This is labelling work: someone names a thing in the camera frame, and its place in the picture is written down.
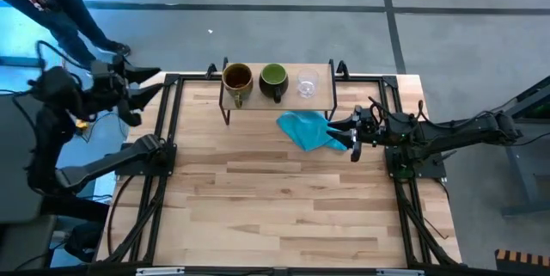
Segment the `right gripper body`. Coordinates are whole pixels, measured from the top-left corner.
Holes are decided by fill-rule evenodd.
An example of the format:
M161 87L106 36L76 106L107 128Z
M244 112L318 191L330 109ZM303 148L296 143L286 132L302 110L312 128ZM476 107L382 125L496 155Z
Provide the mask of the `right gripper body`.
M382 137L381 121L376 117L376 104L368 108L356 105L351 114L351 161L357 162L362 154L363 143L378 145Z

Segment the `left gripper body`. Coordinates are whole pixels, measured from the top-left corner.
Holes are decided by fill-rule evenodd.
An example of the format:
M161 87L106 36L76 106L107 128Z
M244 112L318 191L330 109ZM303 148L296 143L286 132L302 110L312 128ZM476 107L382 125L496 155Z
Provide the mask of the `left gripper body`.
M131 84L125 79L125 68L132 66L126 57L115 55L111 63L95 60L91 63L90 74L93 80L92 95L100 107L110 110L116 107L121 119L128 126L140 126L141 116L129 108L128 90Z

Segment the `clear plastic cup with handle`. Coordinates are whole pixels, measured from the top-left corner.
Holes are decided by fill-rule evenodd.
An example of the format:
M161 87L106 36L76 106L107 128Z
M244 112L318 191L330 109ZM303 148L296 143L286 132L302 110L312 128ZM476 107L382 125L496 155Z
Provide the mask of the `clear plastic cup with handle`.
M319 74L316 70L301 70L298 73L297 80L297 89L301 97L310 98L315 94L319 80Z

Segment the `dark mug with green inside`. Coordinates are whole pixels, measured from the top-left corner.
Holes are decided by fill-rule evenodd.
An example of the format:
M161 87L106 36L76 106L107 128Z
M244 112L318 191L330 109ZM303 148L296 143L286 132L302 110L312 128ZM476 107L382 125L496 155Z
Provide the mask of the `dark mug with green inside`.
M276 104L282 101L289 87L289 76L281 64L268 64L260 72L260 91Z

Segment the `brown olive ceramic mug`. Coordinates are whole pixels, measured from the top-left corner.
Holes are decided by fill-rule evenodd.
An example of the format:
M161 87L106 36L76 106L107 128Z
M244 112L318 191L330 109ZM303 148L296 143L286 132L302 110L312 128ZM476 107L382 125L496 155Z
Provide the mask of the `brown olive ceramic mug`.
M254 88L254 76L251 69L241 63L230 64L222 76L223 86L233 98L236 108L242 108L244 101Z

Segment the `wooden shelf with black legs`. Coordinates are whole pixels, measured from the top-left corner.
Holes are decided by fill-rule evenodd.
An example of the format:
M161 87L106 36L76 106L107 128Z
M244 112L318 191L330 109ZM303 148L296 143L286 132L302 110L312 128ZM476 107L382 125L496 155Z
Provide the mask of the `wooden shelf with black legs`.
M268 64L248 63L245 65L253 72L254 88L249 98L244 101L242 108L235 107L233 98L224 88L223 81L221 82L219 106L226 123L229 123L230 113L236 110L323 111L327 119L330 120L333 117L337 107L337 96L332 60L326 64L281 64L288 73L289 87L279 104L264 96L260 91L260 72ZM313 69L319 74L316 92L310 98L301 97L297 89L298 73L304 69Z

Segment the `person's black shoe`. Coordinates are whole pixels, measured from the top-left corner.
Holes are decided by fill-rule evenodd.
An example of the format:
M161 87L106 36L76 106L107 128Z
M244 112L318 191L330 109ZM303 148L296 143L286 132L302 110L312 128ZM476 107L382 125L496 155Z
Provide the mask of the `person's black shoe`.
M108 40L105 43L98 44L95 46L100 52L110 53L113 55L122 55L127 57L131 54L131 48L123 43Z

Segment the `teal cloth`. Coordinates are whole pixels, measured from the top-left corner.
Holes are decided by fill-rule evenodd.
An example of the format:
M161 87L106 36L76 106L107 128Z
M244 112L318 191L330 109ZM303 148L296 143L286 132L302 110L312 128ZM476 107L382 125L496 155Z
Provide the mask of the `teal cloth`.
M347 151L342 143L327 134L328 121L316 111L284 112L277 119L277 125L303 151L321 147Z

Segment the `black bar on floor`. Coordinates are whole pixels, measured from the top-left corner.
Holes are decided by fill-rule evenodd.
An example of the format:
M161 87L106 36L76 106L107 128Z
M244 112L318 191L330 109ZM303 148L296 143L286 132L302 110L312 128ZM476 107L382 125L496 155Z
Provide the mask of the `black bar on floor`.
M0 65L39 68L40 61L37 58L0 56Z

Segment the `person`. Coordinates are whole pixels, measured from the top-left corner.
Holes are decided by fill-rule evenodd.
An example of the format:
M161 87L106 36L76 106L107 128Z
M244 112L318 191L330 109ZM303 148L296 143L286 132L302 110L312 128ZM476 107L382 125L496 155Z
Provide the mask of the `person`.
M3 0L52 34L67 55L84 67L95 61L83 40L94 45L110 40L95 22L83 0Z

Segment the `white box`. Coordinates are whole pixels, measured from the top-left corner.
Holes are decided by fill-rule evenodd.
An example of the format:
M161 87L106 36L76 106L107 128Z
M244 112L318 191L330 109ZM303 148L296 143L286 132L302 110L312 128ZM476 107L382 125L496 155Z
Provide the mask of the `white box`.
M113 198L115 186L116 178L113 175L104 175L96 179L92 200L109 202Z

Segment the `black hex key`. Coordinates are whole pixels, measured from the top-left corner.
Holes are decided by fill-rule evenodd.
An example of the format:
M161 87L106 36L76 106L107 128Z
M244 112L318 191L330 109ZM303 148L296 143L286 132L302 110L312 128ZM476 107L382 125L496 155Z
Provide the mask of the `black hex key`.
M426 217L424 217L424 221L442 238L443 240L447 240L449 238L449 235L444 235L438 228L436 228Z

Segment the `grey side table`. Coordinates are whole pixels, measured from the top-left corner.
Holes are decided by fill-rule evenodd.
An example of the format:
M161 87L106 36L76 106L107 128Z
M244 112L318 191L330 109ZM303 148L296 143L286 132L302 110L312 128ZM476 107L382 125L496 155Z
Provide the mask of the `grey side table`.
M28 121L9 96L0 96L0 224L40 215L43 197L28 186L26 170L35 146Z

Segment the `black bag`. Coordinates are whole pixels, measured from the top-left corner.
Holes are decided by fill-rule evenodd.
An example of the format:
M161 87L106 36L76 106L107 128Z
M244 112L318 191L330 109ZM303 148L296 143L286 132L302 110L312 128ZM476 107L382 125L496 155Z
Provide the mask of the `black bag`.
M95 257L103 227L104 224L96 222L75 226L64 245L64 250L78 260L90 263Z

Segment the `grey metal stand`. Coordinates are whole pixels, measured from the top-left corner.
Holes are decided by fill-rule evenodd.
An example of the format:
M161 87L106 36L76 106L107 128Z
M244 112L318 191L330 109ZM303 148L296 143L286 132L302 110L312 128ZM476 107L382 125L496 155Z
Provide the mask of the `grey metal stand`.
M525 141L506 148L510 171L522 190L522 202L501 210L505 217L550 212L550 76L512 99L506 109Z

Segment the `grey chair seat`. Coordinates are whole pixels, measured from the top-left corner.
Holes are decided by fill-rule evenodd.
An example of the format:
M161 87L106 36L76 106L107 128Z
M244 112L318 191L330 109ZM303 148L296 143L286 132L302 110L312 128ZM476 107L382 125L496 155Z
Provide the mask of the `grey chair seat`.
M47 267L57 217L40 216L24 224L0 224L0 272Z

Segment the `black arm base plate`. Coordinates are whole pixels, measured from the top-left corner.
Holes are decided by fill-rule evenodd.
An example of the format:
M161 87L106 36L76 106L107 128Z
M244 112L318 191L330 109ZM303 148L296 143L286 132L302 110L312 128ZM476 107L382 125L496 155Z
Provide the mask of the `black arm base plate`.
M386 146L384 155L388 175L394 179L440 179L446 176L440 152L428 155L413 147Z
M177 154L176 144L166 144L156 154L145 160L128 163L114 171L119 176L170 176L174 172Z

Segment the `silver bracket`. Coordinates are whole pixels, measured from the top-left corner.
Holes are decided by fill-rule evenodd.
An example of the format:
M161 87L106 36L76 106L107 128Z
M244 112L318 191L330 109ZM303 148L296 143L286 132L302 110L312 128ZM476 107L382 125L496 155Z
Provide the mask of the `silver bracket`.
M377 269L376 276L425 276L422 270L413 269Z
M144 267L136 270L135 276L181 276L184 267Z

